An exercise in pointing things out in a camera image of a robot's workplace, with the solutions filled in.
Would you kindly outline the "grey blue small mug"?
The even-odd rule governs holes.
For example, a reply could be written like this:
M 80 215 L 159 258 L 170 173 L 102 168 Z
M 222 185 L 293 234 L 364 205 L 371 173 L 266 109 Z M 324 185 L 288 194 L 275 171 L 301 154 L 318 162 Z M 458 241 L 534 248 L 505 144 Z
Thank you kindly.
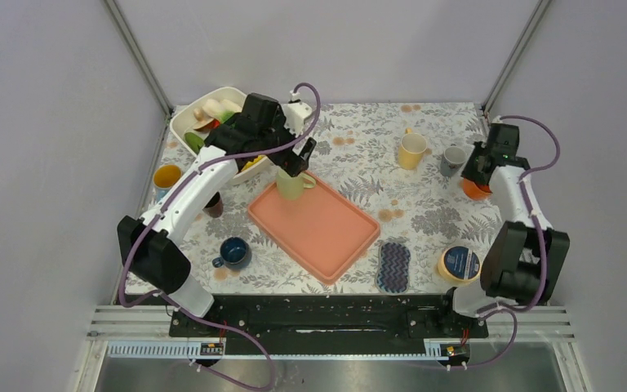
M 467 153 L 460 147 L 447 147 L 439 164 L 439 173 L 444 177 L 454 176 L 467 160 Z

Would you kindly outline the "orange mug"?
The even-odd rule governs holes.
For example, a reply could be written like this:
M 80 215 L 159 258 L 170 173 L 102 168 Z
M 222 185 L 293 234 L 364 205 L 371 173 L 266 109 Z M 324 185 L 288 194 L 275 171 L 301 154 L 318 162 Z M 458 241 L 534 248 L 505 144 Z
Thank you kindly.
M 468 179 L 461 181 L 461 188 L 464 194 L 474 201 L 484 200 L 491 196 L 491 190 L 487 185 L 477 185 Z

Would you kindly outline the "light green mug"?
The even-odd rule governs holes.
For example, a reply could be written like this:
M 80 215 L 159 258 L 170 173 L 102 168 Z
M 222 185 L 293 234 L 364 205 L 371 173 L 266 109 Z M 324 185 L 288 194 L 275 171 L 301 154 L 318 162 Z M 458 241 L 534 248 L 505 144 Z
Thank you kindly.
M 314 188 L 317 181 L 306 172 L 301 172 L 297 176 L 290 176 L 282 168 L 279 168 L 275 184 L 278 194 L 282 198 L 294 201 L 300 198 L 306 189 Z

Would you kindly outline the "yellow mug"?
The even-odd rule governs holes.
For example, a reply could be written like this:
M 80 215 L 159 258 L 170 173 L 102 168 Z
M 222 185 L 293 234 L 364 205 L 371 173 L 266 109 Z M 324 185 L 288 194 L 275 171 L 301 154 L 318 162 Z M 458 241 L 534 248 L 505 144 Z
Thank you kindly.
M 398 165 L 405 170 L 415 170 L 422 159 L 430 155 L 428 139 L 419 132 L 406 128 L 398 145 Z

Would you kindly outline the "dark brown small mug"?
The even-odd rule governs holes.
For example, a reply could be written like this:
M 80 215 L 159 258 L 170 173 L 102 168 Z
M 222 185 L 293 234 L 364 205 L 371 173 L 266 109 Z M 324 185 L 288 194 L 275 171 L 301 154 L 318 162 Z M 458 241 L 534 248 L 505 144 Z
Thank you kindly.
M 220 193 L 215 193 L 203 211 L 211 218 L 219 218 L 224 212 L 224 204 Z

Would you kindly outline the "dark blue round mug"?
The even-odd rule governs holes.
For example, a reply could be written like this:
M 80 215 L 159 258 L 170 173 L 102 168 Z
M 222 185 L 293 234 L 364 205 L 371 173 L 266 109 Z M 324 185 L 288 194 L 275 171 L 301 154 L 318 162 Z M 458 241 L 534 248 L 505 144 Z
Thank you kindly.
M 252 261 L 252 251 L 248 243 L 239 237 L 227 238 L 219 249 L 219 255 L 211 263 L 214 268 L 225 267 L 231 271 L 241 271 Z

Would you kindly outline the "blue striped mug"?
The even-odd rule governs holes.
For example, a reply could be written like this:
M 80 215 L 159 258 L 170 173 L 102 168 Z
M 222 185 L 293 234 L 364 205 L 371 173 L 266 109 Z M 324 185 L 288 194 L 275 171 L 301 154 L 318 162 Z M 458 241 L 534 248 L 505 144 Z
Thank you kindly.
M 174 164 L 160 166 L 153 174 L 154 202 L 158 203 L 181 177 L 181 167 Z

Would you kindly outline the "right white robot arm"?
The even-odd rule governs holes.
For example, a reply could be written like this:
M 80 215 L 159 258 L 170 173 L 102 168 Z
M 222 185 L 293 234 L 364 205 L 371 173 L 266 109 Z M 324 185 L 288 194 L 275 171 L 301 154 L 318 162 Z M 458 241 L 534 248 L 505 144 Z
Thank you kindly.
M 460 174 L 465 192 L 481 191 L 497 206 L 502 226 L 481 264 L 479 280 L 458 287 L 452 303 L 435 315 L 437 329 L 456 336 L 469 317 L 485 318 L 497 310 L 527 312 L 552 296 L 570 248 L 569 235 L 545 218 L 531 186 L 536 172 L 557 159 L 532 167 L 518 156 L 520 132 L 504 116 L 489 126 Z

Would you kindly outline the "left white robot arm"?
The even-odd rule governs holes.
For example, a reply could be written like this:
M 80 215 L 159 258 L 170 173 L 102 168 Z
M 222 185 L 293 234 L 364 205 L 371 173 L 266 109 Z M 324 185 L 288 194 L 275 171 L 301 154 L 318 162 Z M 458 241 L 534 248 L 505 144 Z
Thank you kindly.
M 298 100 L 281 105 L 258 93 L 247 95 L 239 112 L 226 117 L 211 130 L 192 166 L 179 182 L 139 218 L 124 216 L 117 227 L 122 257 L 118 300 L 128 301 L 128 274 L 153 285 L 174 307 L 189 314 L 189 325 L 209 336 L 220 327 L 219 311 L 212 308 L 213 295 L 191 274 L 191 263 L 179 249 L 194 217 L 245 166 L 261 155 L 294 176 L 307 169 L 316 141 L 311 137 L 321 112 L 319 106 L 303 116 L 306 130 L 294 130 Z

